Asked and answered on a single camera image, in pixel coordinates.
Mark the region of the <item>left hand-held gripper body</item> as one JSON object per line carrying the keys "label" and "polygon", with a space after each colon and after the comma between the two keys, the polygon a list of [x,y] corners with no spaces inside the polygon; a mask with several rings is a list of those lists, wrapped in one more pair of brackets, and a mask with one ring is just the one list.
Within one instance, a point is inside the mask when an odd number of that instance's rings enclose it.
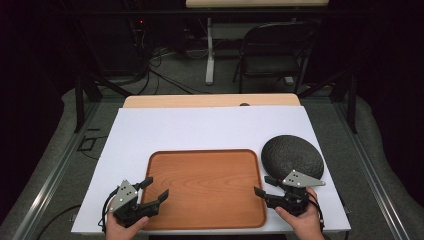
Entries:
{"label": "left hand-held gripper body", "polygon": [[125,228],[130,227],[142,217],[157,215],[143,213],[143,207],[146,203],[139,202],[139,191],[135,190],[133,184],[128,180],[123,180],[108,209],[108,212],[112,213],[118,223]]}

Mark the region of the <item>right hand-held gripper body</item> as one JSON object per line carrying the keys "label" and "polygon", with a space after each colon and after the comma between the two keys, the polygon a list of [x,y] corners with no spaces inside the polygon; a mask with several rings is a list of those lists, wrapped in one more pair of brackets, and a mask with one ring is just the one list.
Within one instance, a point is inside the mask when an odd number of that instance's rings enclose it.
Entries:
{"label": "right hand-held gripper body", "polygon": [[283,186],[280,187],[284,194],[277,196],[277,207],[282,207],[288,213],[294,216],[299,216],[306,211],[309,204],[309,194],[307,187],[325,186],[323,180],[319,180],[292,170],[284,179],[280,179]]}

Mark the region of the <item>dark textured round plate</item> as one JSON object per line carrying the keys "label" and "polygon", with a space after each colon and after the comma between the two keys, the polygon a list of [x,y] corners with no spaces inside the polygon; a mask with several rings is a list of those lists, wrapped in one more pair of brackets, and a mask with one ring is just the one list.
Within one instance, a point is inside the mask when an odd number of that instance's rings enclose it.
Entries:
{"label": "dark textured round plate", "polygon": [[272,177],[284,179],[293,170],[321,179],[324,172],[323,158],[308,141],[293,135],[279,135],[265,143],[261,162]]}

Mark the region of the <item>brown wooden tray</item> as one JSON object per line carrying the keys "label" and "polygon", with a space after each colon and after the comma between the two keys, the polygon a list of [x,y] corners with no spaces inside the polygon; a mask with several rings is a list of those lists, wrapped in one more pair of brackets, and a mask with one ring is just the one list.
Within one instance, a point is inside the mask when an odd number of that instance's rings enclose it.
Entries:
{"label": "brown wooden tray", "polygon": [[248,149],[159,151],[146,175],[153,183],[144,203],[168,191],[151,231],[258,228],[266,209],[254,193],[262,186],[257,155]]}

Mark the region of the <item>person's left hand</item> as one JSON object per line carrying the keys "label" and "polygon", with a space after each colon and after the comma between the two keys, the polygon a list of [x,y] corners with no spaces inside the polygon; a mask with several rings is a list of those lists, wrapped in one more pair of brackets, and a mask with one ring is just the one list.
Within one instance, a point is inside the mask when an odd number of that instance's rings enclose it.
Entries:
{"label": "person's left hand", "polygon": [[106,240],[132,240],[149,222],[148,217],[142,217],[128,228],[121,226],[112,213],[107,214]]}

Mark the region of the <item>person's right hand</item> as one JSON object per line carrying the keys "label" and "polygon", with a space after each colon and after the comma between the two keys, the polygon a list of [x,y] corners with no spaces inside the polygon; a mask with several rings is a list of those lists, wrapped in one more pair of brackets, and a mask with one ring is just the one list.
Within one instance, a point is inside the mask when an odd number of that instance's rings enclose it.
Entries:
{"label": "person's right hand", "polygon": [[294,216],[281,207],[276,207],[275,211],[292,227],[299,240],[325,240],[321,230],[319,210],[317,209],[317,194],[311,188],[307,188],[307,192],[309,193],[310,203],[303,214]]}

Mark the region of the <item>white board sheet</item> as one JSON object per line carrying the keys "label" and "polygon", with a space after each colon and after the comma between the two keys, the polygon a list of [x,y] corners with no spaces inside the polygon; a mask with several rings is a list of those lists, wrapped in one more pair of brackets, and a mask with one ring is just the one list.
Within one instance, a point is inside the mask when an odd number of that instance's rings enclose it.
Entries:
{"label": "white board sheet", "polygon": [[146,176],[150,156],[160,150],[238,150],[255,154],[277,135],[297,136],[319,149],[302,106],[122,108],[118,111],[72,231],[101,232],[100,210],[122,180]]}

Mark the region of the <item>black metal stand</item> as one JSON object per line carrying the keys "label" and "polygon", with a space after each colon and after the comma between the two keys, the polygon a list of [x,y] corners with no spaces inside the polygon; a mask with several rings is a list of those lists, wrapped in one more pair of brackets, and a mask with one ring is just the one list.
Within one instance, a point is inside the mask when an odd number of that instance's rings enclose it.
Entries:
{"label": "black metal stand", "polygon": [[106,86],[112,91],[120,94],[123,97],[131,96],[131,93],[118,85],[110,82],[109,80],[101,77],[98,74],[92,72],[80,71],[75,78],[75,104],[76,104],[76,127],[74,132],[78,133],[85,123],[85,107],[84,107],[84,95],[93,101],[99,102],[103,95],[100,92],[97,83]]}
{"label": "black metal stand", "polygon": [[332,102],[341,102],[344,97],[347,97],[347,113],[346,122],[350,130],[356,134],[356,93],[357,93],[357,79],[353,73],[344,70],[328,79],[313,85],[311,88],[302,91],[298,94],[299,98],[306,98],[321,90],[324,86],[334,84],[329,98]]}

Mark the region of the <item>white desk leg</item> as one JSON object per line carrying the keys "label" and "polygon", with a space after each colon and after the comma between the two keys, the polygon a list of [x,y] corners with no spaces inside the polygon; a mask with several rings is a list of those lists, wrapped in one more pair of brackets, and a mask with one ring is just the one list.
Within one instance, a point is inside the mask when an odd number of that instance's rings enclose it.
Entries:
{"label": "white desk leg", "polygon": [[213,53],[213,37],[212,37],[212,21],[207,19],[207,44],[208,44],[208,58],[206,66],[205,84],[212,85],[214,82],[214,53]]}

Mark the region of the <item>black folding chair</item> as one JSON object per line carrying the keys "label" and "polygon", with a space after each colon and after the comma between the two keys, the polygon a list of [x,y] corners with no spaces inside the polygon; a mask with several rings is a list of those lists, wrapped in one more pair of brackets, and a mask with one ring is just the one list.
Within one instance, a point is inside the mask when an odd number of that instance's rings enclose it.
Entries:
{"label": "black folding chair", "polygon": [[243,91],[245,78],[291,77],[293,92],[303,82],[319,24],[313,21],[272,22],[249,30],[239,49],[233,81]]}

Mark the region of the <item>beige desk top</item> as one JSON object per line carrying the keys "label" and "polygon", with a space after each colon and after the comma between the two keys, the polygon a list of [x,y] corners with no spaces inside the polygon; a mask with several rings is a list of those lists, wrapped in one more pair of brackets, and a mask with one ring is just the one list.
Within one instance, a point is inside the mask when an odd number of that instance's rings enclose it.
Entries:
{"label": "beige desk top", "polygon": [[186,0],[187,8],[321,7],[329,0]]}

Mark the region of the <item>aluminium floor rail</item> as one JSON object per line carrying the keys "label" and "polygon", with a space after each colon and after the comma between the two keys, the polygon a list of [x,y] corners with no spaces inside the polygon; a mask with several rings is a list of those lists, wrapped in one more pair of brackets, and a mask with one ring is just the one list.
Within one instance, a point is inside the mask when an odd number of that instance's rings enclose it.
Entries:
{"label": "aluminium floor rail", "polygon": [[371,158],[366,152],[365,145],[360,139],[358,127],[348,121],[347,109],[344,107],[343,103],[335,102],[333,106],[350,138],[350,141],[359,155],[359,165],[362,169],[363,175],[365,176],[367,184],[373,193],[378,208],[380,209],[394,240],[411,240],[393,202],[388,195],[388,192],[383,186]]}
{"label": "aluminium floor rail", "polygon": [[86,122],[74,132],[73,114],[66,112],[17,203],[16,231],[9,240],[85,240],[71,231],[107,139],[112,105],[91,103]]}

